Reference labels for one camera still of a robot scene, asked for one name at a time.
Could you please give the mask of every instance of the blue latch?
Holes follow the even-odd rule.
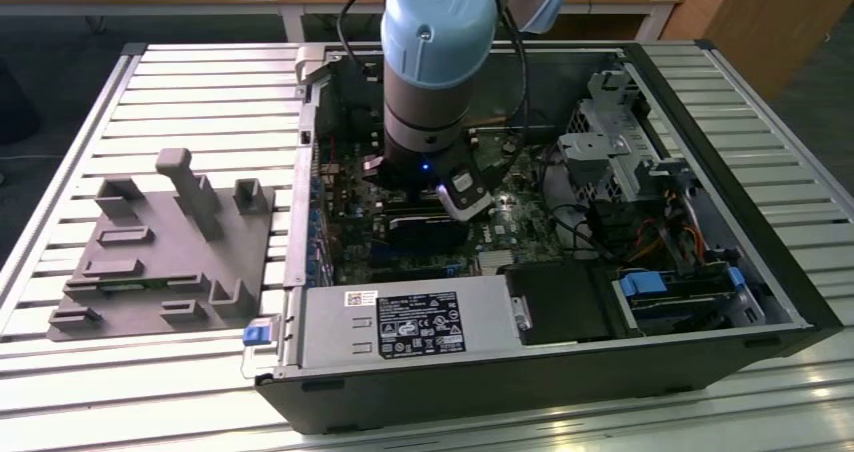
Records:
[[[738,267],[730,267],[726,269],[726,272],[730,276],[730,280],[732,281],[732,287],[735,287],[735,290],[747,285],[747,281],[744,280],[744,276],[742,275],[742,271]]]
[[[272,327],[269,325],[249,325],[242,329],[242,345],[267,345],[271,343]]]
[[[631,297],[635,294],[661,294],[667,292],[664,279],[657,272],[631,272],[619,279],[619,287],[623,295]]]

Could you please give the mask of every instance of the slotted metal table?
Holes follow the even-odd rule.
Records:
[[[688,42],[644,48],[848,327],[798,355],[698,392],[301,436],[252,390],[240,330],[48,341],[48,316],[100,214],[102,177],[130,174],[142,190],[168,190],[152,173],[162,147],[192,150],[214,187],[242,177],[275,187],[261,315],[281,311],[297,47],[149,45],[121,56],[0,272],[0,449],[854,447],[854,202],[719,53]],[[275,354],[251,359],[260,370]]]

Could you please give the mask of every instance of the gray carpet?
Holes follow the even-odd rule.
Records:
[[[348,19],[355,40],[376,40],[377,21]],[[309,19],[309,40],[335,40],[332,21]],[[275,16],[109,18],[93,35],[82,18],[0,18],[0,59],[5,61],[42,120],[38,134],[0,146],[0,157],[65,153],[128,42],[212,43],[284,40]],[[822,45],[774,104],[814,153],[854,190],[854,13]],[[0,263],[5,261],[58,159],[0,160]]]

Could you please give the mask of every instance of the barcode sticker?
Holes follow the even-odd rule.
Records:
[[[359,307],[360,305],[376,305],[375,290],[351,290],[344,294],[344,307]]]

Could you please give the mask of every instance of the warning label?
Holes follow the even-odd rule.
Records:
[[[465,351],[456,292],[376,298],[384,359]]]

